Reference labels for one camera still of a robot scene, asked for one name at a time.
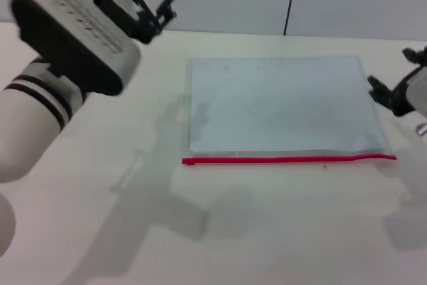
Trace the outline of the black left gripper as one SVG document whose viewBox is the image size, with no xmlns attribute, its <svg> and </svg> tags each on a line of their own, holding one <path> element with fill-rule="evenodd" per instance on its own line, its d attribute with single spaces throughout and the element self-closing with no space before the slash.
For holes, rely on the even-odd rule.
<svg viewBox="0 0 427 285">
<path fill-rule="evenodd" d="M 175 0 L 163 0 L 156 12 L 150 11 L 144 0 L 132 0 L 142 10 L 132 17 L 114 0 L 93 0 L 95 5 L 107 15 L 128 37 L 148 44 L 176 17 L 172 9 Z"/>
</svg>

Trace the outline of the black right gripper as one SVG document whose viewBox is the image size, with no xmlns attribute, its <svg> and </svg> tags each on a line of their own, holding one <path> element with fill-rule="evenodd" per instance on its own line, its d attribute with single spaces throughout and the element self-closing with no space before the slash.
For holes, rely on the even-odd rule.
<svg viewBox="0 0 427 285">
<path fill-rule="evenodd" d="M 415 65 L 427 65 L 427 47 L 423 50 L 405 48 L 402 53 Z M 393 113 L 402 117 L 412 111 L 426 117 L 426 66 L 420 66 L 406 75 L 392 91 L 374 76 L 367 78 L 369 94 L 380 105 L 392 105 Z"/>
</svg>

